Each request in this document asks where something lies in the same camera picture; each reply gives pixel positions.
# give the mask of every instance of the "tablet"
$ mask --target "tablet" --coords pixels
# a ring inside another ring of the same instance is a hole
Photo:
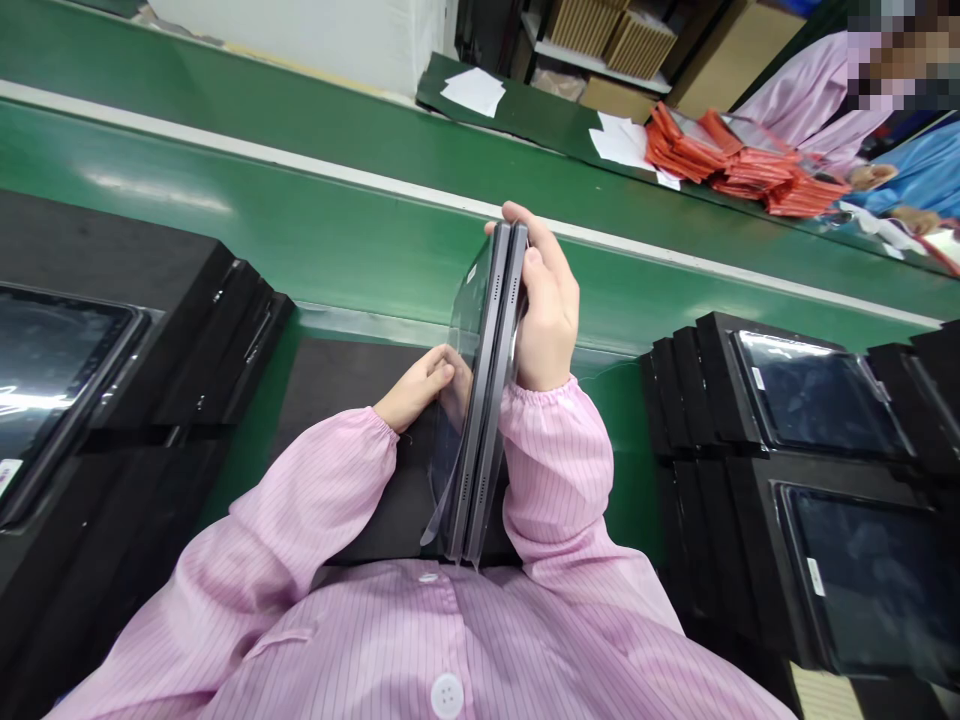
[[[514,223],[507,226],[497,224],[497,231],[508,232],[506,270],[503,275],[503,297],[497,319],[496,342],[494,345],[493,366],[490,372],[490,386],[487,392],[487,410],[484,413],[483,431],[477,457],[476,480],[470,510],[470,524],[464,559],[479,564],[483,554],[483,539],[490,523],[490,511],[497,478],[500,476],[500,462],[503,458],[503,437],[500,435],[500,401],[507,382],[517,377],[514,363],[517,330],[520,320],[527,309],[526,288],[521,279],[523,257],[527,251],[527,226]]]
[[[421,546],[437,536],[443,555],[459,562],[470,514],[510,228],[497,225],[470,265],[453,304],[447,344],[457,353],[456,374],[440,391],[436,444],[429,479],[436,509]]]
[[[746,330],[732,338],[768,443],[906,455],[893,414],[856,355]]]
[[[955,684],[960,565],[938,516],[797,485],[776,493],[825,666]]]
[[[133,307],[0,285],[0,526],[29,511],[147,322]]]

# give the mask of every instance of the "white wall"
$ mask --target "white wall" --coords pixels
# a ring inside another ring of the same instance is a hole
[[[430,54],[452,48],[457,3],[150,0],[150,6],[160,19],[194,34],[413,97]]]

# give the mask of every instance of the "person's right hand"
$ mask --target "person's right hand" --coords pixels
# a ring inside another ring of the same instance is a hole
[[[543,220],[514,202],[504,203],[503,219],[525,224],[530,238],[523,258],[529,306],[517,333],[517,384],[536,392],[554,390],[570,378],[580,319],[580,286],[560,243]],[[487,223],[487,235],[495,226]]]
[[[908,205],[894,208],[890,217],[900,220],[914,235],[926,235],[940,225],[940,216],[932,210],[919,210]]]

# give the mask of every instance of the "white button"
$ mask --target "white button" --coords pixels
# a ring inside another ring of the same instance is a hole
[[[433,711],[440,720],[453,720],[463,710],[463,685],[453,673],[444,673],[430,691]]]

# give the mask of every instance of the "white edge strip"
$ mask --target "white edge strip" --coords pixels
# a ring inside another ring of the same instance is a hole
[[[218,135],[217,133],[172,123],[167,120],[159,120],[128,110],[99,105],[88,100],[80,100],[78,98],[52,93],[47,90],[39,90],[7,80],[0,80],[0,98],[7,98],[25,105],[53,110],[106,125],[113,125],[140,133],[176,140],[189,145],[217,150],[230,155],[259,160],[272,165],[299,170],[311,175],[332,178],[339,182],[371,188],[431,205],[460,210],[481,217],[500,218],[500,207],[492,203],[473,200],[442,190],[434,190],[433,188],[415,185],[404,182],[403,180],[396,180],[364,170],[357,170],[346,167],[345,165],[336,165],[324,160],[298,155],[266,145],[258,145],[257,143],[246,140]],[[725,265],[713,260],[705,260],[693,255],[687,255],[655,245],[648,245],[618,235],[611,235],[598,230],[591,230],[590,228],[560,222],[559,220],[551,220],[549,218],[544,218],[544,220],[547,226],[557,235],[587,245],[593,245],[606,250],[615,250],[626,255],[633,255],[668,265],[719,275],[750,285],[757,285],[798,297],[810,298],[832,305],[852,308],[872,315],[879,315],[921,327],[940,327],[941,321],[935,318],[917,315],[905,310],[897,310],[896,308],[887,307],[878,303],[841,295],[840,293],[829,290],[813,288],[789,280],[782,280],[770,275],[764,275],[752,270],[744,270],[743,268]]]

